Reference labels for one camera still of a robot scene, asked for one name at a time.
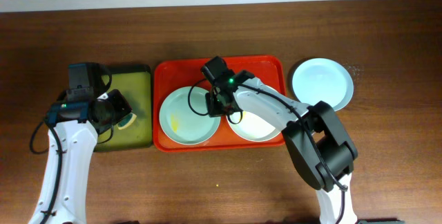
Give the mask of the green and yellow sponge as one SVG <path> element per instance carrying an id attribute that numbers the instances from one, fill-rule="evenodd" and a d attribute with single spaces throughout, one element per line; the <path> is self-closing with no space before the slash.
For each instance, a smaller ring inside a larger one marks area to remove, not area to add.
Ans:
<path id="1" fill-rule="evenodd" d="M 119 130 L 128 128 L 132 125 L 132 123 L 134 123 L 136 118 L 137 116 L 134 113 L 129 113 L 117 123 L 117 128 Z"/>

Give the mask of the white plate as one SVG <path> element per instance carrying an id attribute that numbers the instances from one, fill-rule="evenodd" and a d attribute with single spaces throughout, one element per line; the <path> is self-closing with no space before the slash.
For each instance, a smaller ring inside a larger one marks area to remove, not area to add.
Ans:
<path id="1" fill-rule="evenodd" d="M 250 112 L 236 112 L 226 117 L 233 132 L 251 142 L 266 142 L 280 134 L 275 127 Z"/>

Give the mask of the pale green plate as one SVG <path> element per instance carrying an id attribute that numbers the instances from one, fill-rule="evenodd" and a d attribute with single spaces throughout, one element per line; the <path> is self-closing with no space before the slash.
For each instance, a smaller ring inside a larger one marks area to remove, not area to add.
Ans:
<path id="1" fill-rule="evenodd" d="M 160 107 L 160 126 L 175 143 L 197 145 L 211 138 L 220 126 L 220 117 L 209 117 L 206 89 L 185 86 L 173 91 Z"/>

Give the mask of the light blue plate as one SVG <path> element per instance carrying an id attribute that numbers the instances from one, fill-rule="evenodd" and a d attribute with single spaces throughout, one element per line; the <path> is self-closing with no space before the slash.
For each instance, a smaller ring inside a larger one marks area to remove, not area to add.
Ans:
<path id="1" fill-rule="evenodd" d="M 324 101 L 333 110 L 346 107 L 354 94 L 354 83 L 347 69 L 331 59 L 313 58 L 296 67 L 289 79 L 292 91 L 302 103 Z"/>

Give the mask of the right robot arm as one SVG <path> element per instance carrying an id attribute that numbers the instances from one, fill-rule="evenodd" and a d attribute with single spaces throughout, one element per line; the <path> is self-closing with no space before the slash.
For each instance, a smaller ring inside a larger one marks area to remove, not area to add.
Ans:
<path id="1" fill-rule="evenodd" d="M 330 105 L 299 103 L 259 79 L 214 83 L 205 95 L 211 117 L 247 111 L 281 132 L 291 161 L 313 189 L 321 223 L 357 223 L 350 180 L 357 149 Z"/>

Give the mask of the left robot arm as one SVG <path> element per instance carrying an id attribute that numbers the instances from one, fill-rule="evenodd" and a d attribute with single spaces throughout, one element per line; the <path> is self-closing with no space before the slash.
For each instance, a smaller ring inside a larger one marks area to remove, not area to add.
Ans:
<path id="1" fill-rule="evenodd" d="M 86 222 L 88 173 L 98 137 L 131 112 L 117 89 L 51 105 L 43 120 L 48 127 L 48 160 L 30 223 Z"/>

